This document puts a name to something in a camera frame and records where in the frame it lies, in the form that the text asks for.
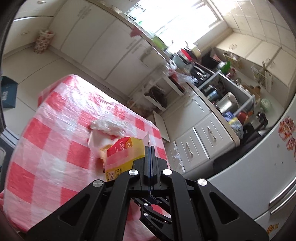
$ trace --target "blue box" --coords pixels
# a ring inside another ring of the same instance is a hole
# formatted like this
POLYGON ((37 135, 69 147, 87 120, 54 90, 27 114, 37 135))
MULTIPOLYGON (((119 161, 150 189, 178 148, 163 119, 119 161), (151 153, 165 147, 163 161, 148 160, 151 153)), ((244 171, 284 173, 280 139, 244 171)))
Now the blue box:
POLYGON ((1 99, 3 108, 15 108, 15 101, 17 97, 17 82, 2 76, 1 80, 1 99))

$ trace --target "tiled wall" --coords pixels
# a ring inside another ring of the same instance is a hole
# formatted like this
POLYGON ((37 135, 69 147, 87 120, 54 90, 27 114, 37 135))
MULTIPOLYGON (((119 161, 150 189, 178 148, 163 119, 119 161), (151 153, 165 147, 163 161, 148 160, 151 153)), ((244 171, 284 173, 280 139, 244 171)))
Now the tiled wall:
POLYGON ((271 3, 266 0, 212 1, 234 32, 278 45, 296 57, 294 35, 271 3))

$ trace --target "plastic table cover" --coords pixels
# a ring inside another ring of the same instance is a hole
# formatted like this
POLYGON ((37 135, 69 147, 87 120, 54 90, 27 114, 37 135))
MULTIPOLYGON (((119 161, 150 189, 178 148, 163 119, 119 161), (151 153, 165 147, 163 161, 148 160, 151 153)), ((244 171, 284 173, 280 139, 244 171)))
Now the plastic table cover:
MULTIPOLYGON (((27 232, 95 179, 106 180, 103 162, 87 141, 89 124, 104 113, 133 127, 142 139, 150 133, 157 157, 167 160, 161 135, 137 115, 77 75, 68 75, 39 95, 39 107, 12 155, 0 208, 16 229, 27 232)), ((131 201, 124 240, 154 240, 139 221, 140 209, 131 201)))

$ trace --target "wire basket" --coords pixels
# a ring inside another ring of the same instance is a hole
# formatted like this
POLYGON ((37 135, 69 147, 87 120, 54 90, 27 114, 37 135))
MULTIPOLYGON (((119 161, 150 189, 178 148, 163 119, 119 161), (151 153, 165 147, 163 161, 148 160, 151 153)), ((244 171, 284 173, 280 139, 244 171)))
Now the wire basket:
POLYGON ((265 88, 268 92, 271 91, 271 85, 272 85, 272 74, 268 71, 265 73, 263 68, 258 68, 255 65, 252 65, 252 71, 254 75, 255 81, 265 88))
POLYGON ((236 55, 233 55, 231 53, 223 53, 224 57, 226 58, 226 61, 229 61, 231 66, 234 67, 235 69, 241 69, 242 68, 242 58, 238 57, 236 55))

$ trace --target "white floor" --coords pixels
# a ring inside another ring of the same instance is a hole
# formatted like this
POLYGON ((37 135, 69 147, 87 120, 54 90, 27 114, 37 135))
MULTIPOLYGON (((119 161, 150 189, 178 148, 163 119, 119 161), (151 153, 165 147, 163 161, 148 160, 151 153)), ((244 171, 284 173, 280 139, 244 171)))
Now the white floor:
POLYGON ((19 51, 3 60, 2 71, 3 76, 9 77, 19 84, 16 107, 4 109, 7 127, 19 136, 35 114, 38 94, 68 74, 81 76, 112 98, 122 102, 120 97, 110 89, 49 50, 43 54, 34 53, 33 47, 19 51))

